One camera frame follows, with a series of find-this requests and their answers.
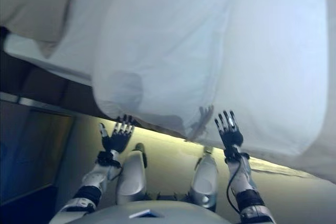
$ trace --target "robot finger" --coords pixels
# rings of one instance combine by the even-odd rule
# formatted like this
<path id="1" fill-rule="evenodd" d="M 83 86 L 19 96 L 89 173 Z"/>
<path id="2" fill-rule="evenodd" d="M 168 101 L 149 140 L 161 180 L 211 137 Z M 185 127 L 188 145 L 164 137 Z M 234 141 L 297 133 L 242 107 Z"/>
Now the robot finger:
<path id="1" fill-rule="evenodd" d="M 129 134 L 129 132 L 130 132 L 131 123 L 132 123 L 132 116 L 129 116 L 127 121 L 128 122 L 127 122 L 127 126 L 125 128 L 125 134 Z"/>
<path id="2" fill-rule="evenodd" d="M 229 128 L 228 128 L 226 122 L 224 121 L 222 114 L 218 114 L 218 116 L 219 116 L 219 119 L 221 120 L 220 122 L 222 123 L 222 127 L 223 127 L 224 132 L 228 132 Z"/>
<path id="3" fill-rule="evenodd" d="M 101 137 L 107 137 L 108 136 L 104 124 L 99 123 L 99 130 L 100 130 Z"/>
<path id="4" fill-rule="evenodd" d="M 117 117 L 117 121 L 116 121 L 116 123 L 114 125 L 112 134 L 115 134 L 119 130 L 119 125 L 120 125 L 120 117 Z"/>
<path id="5" fill-rule="evenodd" d="M 238 127 L 238 124 L 237 124 L 237 121 L 236 121 L 235 114 L 233 113 L 232 110 L 230 110 L 230 116 L 231 116 L 231 118 L 232 118 L 232 120 L 233 120 L 233 124 L 234 124 L 236 130 L 238 131 L 238 130 L 239 130 L 239 127 Z"/>
<path id="6" fill-rule="evenodd" d="M 235 124 L 233 122 L 233 119 L 227 114 L 227 112 L 224 110 L 224 116 L 228 125 L 228 130 L 229 131 L 234 131 L 235 130 Z"/>
<path id="7" fill-rule="evenodd" d="M 135 128 L 134 125 L 132 125 L 131 130 L 130 130 L 129 133 L 128 133 L 130 136 L 132 136 L 133 131 L 134 131 L 134 128 Z"/>
<path id="8" fill-rule="evenodd" d="M 223 132 L 223 130 L 221 129 L 221 127 L 219 126 L 219 122 L 218 122 L 217 119 L 215 119 L 215 123 L 216 123 L 217 129 L 218 129 L 218 131 L 219 131 L 219 134 L 220 134 L 220 135 L 223 135 L 224 132 Z"/>

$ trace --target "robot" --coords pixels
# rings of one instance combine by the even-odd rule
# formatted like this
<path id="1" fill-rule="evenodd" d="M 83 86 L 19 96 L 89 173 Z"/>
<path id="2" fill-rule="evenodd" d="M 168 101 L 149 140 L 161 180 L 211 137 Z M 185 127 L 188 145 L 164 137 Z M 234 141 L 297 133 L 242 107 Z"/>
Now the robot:
<path id="1" fill-rule="evenodd" d="M 239 214 L 242 224 L 276 223 L 265 206 L 251 177 L 249 155 L 240 150 L 243 143 L 235 115 L 232 111 L 219 114 L 215 119 L 225 150 L 225 163 L 230 177 L 226 196 Z M 79 190 L 50 221 L 50 224 L 112 224 L 112 223 L 222 223 L 230 224 L 215 213 L 218 194 L 218 171 L 211 151 L 196 164 L 189 192 L 184 195 L 151 195 L 146 189 L 145 168 L 147 158 L 142 143 L 138 143 L 123 165 L 118 162 L 134 130 L 132 118 L 118 119 L 111 137 L 103 124 L 99 125 L 104 151 L 94 168 L 87 173 Z M 116 205 L 96 211 L 107 183 L 118 178 Z M 231 189 L 237 207 L 229 197 Z"/>

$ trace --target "pillow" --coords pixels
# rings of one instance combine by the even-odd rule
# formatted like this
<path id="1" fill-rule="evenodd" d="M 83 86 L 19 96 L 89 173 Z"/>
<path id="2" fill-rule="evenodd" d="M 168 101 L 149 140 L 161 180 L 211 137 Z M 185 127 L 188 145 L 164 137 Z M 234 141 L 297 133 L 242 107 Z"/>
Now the pillow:
<path id="1" fill-rule="evenodd" d="M 60 40 L 69 0 L 0 0 L 0 23 L 31 38 L 47 56 Z"/>

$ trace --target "white bedsheet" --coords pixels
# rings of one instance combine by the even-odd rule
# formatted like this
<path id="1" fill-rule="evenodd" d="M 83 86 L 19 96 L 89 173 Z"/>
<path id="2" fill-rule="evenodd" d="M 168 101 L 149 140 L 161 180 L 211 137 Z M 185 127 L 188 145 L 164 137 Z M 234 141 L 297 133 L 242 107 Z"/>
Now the white bedsheet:
<path id="1" fill-rule="evenodd" d="M 102 13 L 110 0 L 73 4 L 68 31 L 50 59 L 33 41 L 15 35 L 5 50 L 91 84 Z M 235 111 L 244 148 L 255 156 L 336 182 L 336 132 L 329 125 L 336 121 L 336 86 L 329 75 L 336 63 L 334 55 L 328 58 L 326 9 L 326 0 L 233 0 L 212 104 L 213 117 L 221 109 Z M 223 148 L 213 118 L 195 141 Z"/>
<path id="2" fill-rule="evenodd" d="M 65 35 L 49 59 L 37 44 L 15 34 L 5 41 L 10 55 L 36 64 L 67 79 L 91 86 L 97 38 L 111 0 L 71 0 Z"/>

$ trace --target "white cloth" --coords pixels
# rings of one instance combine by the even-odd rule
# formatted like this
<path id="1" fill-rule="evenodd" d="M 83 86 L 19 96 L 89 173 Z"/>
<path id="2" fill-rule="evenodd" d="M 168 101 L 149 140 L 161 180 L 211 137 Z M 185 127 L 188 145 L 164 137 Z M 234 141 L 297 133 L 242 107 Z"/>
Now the white cloth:
<path id="1" fill-rule="evenodd" d="M 229 0 L 113 0 L 97 46 L 99 108 L 191 137 L 215 95 Z"/>

